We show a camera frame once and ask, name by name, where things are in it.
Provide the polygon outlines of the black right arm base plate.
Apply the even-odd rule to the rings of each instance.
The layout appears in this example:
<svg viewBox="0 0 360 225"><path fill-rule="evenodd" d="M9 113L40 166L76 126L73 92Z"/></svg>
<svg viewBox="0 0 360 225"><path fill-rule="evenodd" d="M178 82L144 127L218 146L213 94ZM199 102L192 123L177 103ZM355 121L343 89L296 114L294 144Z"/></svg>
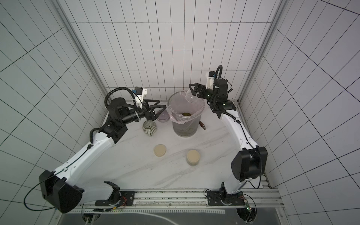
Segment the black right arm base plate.
<svg viewBox="0 0 360 225"><path fill-rule="evenodd" d="M205 193L209 206L244 206L243 192L228 194L224 190L207 190Z"/></svg>

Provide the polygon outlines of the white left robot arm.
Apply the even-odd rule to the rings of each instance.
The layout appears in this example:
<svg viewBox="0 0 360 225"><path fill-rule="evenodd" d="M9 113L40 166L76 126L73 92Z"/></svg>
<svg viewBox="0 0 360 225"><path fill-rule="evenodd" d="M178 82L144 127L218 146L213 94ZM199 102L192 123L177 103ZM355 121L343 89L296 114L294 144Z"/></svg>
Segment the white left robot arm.
<svg viewBox="0 0 360 225"><path fill-rule="evenodd" d="M108 111L101 127L90 131L89 142L71 159L53 171L45 170L39 176L42 197L61 213L68 213L80 204L95 202L96 205L121 206L126 199L120 187L111 181L97 186L80 186L81 176L109 148L127 132L127 124L140 122L142 118L155 121L166 109L159 100L145 99L141 87L130 90L118 87L104 98Z"/></svg>

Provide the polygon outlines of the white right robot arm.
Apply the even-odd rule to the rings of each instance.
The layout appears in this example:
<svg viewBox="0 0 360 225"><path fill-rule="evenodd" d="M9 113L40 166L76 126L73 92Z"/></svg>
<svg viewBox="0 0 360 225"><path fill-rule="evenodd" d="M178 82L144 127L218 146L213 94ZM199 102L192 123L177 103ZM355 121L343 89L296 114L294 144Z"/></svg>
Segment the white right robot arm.
<svg viewBox="0 0 360 225"><path fill-rule="evenodd" d="M238 193L247 183L253 188L260 188L261 176L264 174L268 152L259 146L243 126L235 104L228 99L233 90L227 79L222 77L223 66L210 71L206 85L193 83L189 85L191 94L205 99L211 111L225 124L235 139L239 152L231 162L232 175L222 183L220 192L230 196Z"/></svg>

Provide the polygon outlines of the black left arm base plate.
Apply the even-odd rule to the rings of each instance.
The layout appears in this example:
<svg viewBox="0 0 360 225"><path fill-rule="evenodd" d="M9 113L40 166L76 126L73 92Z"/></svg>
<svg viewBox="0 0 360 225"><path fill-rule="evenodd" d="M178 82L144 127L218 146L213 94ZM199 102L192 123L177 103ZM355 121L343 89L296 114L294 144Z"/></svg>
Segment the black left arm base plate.
<svg viewBox="0 0 360 225"><path fill-rule="evenodd" d="M132 206L134 202L134 191L115 191L107 200L98 200L95 206L124 207Z"/></svg>

